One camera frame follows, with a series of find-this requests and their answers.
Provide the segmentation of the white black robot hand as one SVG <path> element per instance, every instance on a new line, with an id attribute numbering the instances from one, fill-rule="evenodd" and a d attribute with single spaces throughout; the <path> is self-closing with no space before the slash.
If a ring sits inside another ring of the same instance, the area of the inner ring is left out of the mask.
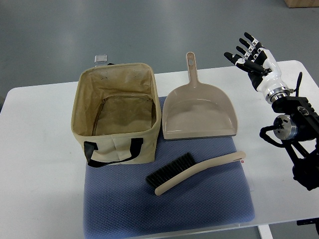
<path id="1" fill-rule="evenodd" d="M 248 73 L 255 91 L 262 93 L 269 104 L 289 96 L 291 90 L 282 80 L 281 69 L 270 50 L 251 34 L 245 32 L 244 36 L 245 39 L 239 39 L 242 46 L 236 47 L 239 53 L 225 52 L 226 59 Z"/>

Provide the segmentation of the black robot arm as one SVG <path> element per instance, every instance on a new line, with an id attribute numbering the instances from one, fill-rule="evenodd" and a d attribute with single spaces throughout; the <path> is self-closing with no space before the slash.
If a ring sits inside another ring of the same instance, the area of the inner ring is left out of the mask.
<path id="1" fill-rule="evenodd" d="M 300 97 L 302 73 L 296 88 L 276 89 L 270 96 L 274 112 L 272 125 L 261 128 L 260 137 L 275 147 L 284 148 L 294 164 L 293 179 L 307 190 L 319 187 L 319 116 L 306 97 Z"/>

